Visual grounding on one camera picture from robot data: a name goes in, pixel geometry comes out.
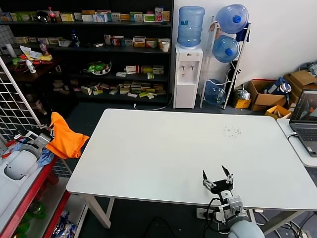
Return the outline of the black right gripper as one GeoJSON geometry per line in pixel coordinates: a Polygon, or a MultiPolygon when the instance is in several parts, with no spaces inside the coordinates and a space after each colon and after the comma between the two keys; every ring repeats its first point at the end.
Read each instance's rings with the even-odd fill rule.
{"type": "Polygon", "coordinates": [[[233,174],[225,166],[222,165],[221,167],[226,175],[226,180],[218,180],[213,183],[203,170],[203,186],[206,189],[211,189],[211,193],[218,195],[219,198],[229,198],[233,196],[231,192],[233,189],[233,174]]]}

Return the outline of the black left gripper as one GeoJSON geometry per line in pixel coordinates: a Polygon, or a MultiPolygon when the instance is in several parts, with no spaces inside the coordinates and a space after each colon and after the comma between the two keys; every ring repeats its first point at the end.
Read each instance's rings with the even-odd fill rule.
{"type": "Polygon", "coordinates": [[[53,128],[48,129],[46,125],[38,125],[37,133],[44,134],[46,137],[51,137],[51,139],[54,139],[54,129],[53,128]]]}

